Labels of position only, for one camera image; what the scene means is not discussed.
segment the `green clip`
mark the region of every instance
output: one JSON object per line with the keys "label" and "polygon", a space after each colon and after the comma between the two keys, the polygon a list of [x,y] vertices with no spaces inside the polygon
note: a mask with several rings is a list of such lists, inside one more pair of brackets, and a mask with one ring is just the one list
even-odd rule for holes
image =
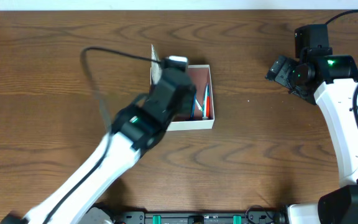
{"label": "green clip", "polygon": [[161,216],[153,215],[153,224],[161,224]]}
{"label": "green clip", "polygon": [[233,216],[233,224],[241,224],[241,216],[240,215]]}

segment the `box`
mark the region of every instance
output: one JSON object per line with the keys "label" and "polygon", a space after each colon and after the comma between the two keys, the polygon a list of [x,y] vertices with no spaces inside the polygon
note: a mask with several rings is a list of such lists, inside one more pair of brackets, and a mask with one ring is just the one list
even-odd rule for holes
{"label": "box", "polygon": [[[152,59],[159,60],[156,51],[152,45]],[[152,63],[150,68],[150,85],[153,83],[158,83],[161,76],[161,68],[157,63]],[[193,83],[196,86],[196,98],[198,102],[203,105],[204,102],[204,93],[206,84],[208,84],[209,89],[209,119],[202,120],[203,112],[195,106],[194,118],[193,121],[188,121],[186,117],[176,117],[173,119],[169,125],[167,131],[182,131],[182,130],[196,130],[196,129],[211,129],[215,122],[215,113],[214,113],[214,97],[213,97],[213,88],[211,81],[211,70],[209,65],[189,65],[187,73]]]}

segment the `wood grain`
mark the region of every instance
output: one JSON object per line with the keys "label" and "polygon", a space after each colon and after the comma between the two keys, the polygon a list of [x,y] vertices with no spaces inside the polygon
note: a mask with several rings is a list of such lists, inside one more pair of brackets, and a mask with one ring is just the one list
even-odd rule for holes
{"label": "wood grain", "polygon": [[[216,121],[168,133],[102,200],[149,211],[245,210],[315,202],[338,188],[333,145],[317,106],[264,79],[293,30],[339,11],[0,12],[0,220],[54,192],[98,145],[98,104],[79,52],[102,45],[211,65]],[[358,65],[358,14],[329,25],[335,54]],[[91,53],[115,114],[148,91],[146,62]]]}

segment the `white wall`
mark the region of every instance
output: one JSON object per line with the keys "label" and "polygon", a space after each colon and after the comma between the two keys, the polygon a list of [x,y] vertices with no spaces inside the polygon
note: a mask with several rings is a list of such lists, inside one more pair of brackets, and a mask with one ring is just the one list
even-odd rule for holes
{"label": "white wall", "polygon": [[358,9],[358,0],[0,0],[0,11],[208,9]]}

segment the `white box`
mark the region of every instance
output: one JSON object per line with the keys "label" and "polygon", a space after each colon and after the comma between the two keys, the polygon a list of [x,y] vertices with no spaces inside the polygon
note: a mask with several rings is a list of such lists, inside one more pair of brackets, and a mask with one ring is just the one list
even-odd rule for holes
{"label": "white box", "polygon": [[[152,45],[152,59],[158,60],[158,55],[154,50]],[[159,80],[161,76],[160,68],[158,64],[152,63],[150,68],[150,84],[154,82],[155,79]],[[197,94],[196,98],[199,103],[203,104],[203,98],[205,93],[206,84],[208,84],[209,89],[209,119],[202,120],[202,112],[195,106],[195,120],[193,121],[177,121],[174,120],[169,125],[167,131],[182,131],[182,130],[196,130],[196,129],[211,129],[215,122],[215,112],[214,112],[214,97],[213,97],[213,88],[211,81],[211,70],[209,65],[189,65],[187,73],[189,74],[191,80],[196,85]]]}

